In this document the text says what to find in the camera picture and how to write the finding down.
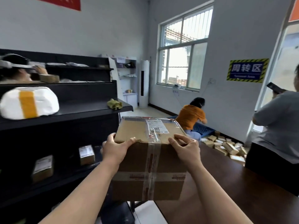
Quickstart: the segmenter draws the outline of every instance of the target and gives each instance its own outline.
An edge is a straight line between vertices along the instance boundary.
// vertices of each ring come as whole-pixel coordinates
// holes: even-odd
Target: blue plastic pallet
[[[201,134],[202,137],[205,137],[205,136],[208,136],[208,135],[211,135],[212,133],[214,133],[215,130],[212,128],[209,128],[203,124],[195,123],[192,131],[198,132]]]

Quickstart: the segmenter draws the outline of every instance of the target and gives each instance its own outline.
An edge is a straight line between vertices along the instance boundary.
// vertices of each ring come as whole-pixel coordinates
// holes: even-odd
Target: blue sign
[[[269,59],[233,60],[230,62],[226,80],[263,82]]]

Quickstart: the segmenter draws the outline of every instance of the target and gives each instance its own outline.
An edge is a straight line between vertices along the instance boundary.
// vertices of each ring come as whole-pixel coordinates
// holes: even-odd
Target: person
[[[204,98],[197,97],[189,105],[184,105],[176,118],[185,133],[188,134],[190,138],[198,141],[200,140],[201,135],[198,132],[192,131],[192,129],[198,120],[203,124],[207,124],[205,112],[202,110],[204,104]]]
[[[117,144],[114,142],[114,136],[115,133],[109,135],[107,142],[103,143],[103,161],[40,224],[95,223],[112,177],[116,174],[128,147],[136,142],[136,138],[131,138],[129,141]],[[181,146],[174,138],[169,138],[169,143],[195,181],[209,223],[252,224],[204,168],[200,160],[198,141],[179,134],[175,134],[174,137],[184,142],[185,146]]]
[[[299,196],[299,65],[294,91],[273,95],[256,111],[253,123],[264,126],[253,140],[245,167]]]
[[[37,73],[47,75],[47,70],[41,66],[30,66],[29,59],[9,53],[0,58],[0,75],[2,79],[0,84],[27,84],[40,83],[40,81],[32,81],[29,70],[35,69]]]

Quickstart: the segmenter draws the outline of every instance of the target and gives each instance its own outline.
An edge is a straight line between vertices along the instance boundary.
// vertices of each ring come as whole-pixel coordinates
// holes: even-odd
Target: man holding phone
[[[294,91],[273,83],[273,99],[253,115],[252,122],[264,126],[253,140],[245,167],[299,196],[299,65]]]

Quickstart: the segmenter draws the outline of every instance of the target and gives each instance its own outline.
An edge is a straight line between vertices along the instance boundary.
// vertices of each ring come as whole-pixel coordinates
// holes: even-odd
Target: orange shirt
[[[176,120],[184,130],[192,130],[197,120],[204,120],[204,111],[193,105],[185,105]]]

